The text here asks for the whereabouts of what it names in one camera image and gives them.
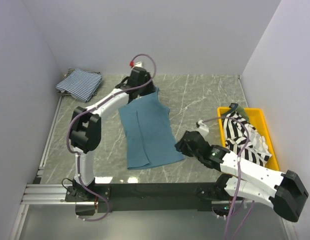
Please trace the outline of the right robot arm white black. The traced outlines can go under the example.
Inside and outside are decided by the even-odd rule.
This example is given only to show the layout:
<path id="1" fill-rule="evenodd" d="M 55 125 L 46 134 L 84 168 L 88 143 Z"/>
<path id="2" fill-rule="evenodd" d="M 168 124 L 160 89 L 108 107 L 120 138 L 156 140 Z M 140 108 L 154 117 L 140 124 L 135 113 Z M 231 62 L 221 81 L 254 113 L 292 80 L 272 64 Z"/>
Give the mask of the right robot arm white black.
<path id="1" fill-rule="evenodd" d="M 198 131 L 186 131 L 175 148 L 226 177 L 214 187 L 217 198 L 238 196 L 272 208 L 287 221 L 299 220 L 309 194 L 297 173 L 268 169 L 238 158 L 225 147 L 210 145 Z"/>

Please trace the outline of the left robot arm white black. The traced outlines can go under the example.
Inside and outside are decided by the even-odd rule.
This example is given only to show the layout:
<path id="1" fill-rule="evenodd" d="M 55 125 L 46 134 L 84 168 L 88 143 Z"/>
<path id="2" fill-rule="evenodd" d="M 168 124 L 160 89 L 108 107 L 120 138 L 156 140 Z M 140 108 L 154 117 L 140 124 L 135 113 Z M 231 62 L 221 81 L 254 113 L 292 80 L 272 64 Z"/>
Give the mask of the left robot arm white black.
<path id="1" fill-rule="evenodd" d="M 135 66 L 130 75 L 117 84 L 106 97 L 86 108 L 75 108 L 67 133 L 67 149 L 75 155 L 76 170 L 66 197 L 74 196 L 81 201 L 102 198 L 95 190 L 93 172 L 94 150 L 102 138 L 102 121 L 138 96 L 154 91 L 150 73 Z"/>

